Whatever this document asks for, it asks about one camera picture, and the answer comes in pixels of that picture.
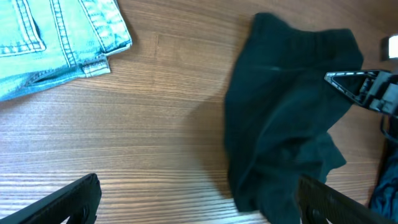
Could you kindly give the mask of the black shorts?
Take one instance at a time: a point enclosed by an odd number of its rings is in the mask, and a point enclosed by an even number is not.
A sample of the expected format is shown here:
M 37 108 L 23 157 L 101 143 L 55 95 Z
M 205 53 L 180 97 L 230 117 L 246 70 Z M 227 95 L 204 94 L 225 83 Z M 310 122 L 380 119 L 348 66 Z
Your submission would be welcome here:
M 352 103 L 324 77 L 362 64 L 349 29 L 312 32 L 271 13 L 254 16 L 224 98 L 228 182 L 238 211 L 300 222 L 300 176 L 324 182 L 346 162 L 328 130 Z

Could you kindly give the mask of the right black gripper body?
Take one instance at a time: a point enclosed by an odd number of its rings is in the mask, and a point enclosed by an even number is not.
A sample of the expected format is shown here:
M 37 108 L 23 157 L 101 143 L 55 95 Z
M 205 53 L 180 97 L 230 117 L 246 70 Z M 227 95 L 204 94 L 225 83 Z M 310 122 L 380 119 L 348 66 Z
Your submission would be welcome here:
M 369 108 L 389 116 L 397 116 L 397 75 L 381 71 L 370 89 Z

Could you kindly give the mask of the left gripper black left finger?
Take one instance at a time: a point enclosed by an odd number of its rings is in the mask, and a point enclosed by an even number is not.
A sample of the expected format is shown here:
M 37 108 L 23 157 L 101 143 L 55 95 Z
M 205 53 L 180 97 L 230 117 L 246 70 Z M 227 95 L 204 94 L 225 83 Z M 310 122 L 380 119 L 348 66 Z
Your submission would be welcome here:
M 94 224 L 102 191 L 95 173 L 88 174 L 16 213 L 5 224 Z

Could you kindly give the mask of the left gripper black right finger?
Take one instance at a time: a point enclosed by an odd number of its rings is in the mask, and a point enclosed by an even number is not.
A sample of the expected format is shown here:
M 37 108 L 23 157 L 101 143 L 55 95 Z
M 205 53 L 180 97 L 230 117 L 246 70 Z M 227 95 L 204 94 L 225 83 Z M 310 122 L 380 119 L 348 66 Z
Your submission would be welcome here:
M 303 224 L 394 224 L 309 176 L 298 181 L 297 202 Z

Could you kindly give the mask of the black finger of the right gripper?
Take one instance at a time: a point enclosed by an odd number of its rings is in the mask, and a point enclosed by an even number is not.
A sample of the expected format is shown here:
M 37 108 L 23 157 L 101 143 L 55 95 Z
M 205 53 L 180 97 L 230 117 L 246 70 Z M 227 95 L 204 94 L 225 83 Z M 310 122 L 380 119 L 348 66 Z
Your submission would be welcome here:
M 381 71 L 390 72 L 387 70 L 328 72 L 324 79 L 358 106 L 370 109 L 371 95 L 369 92 L 378 73 Z

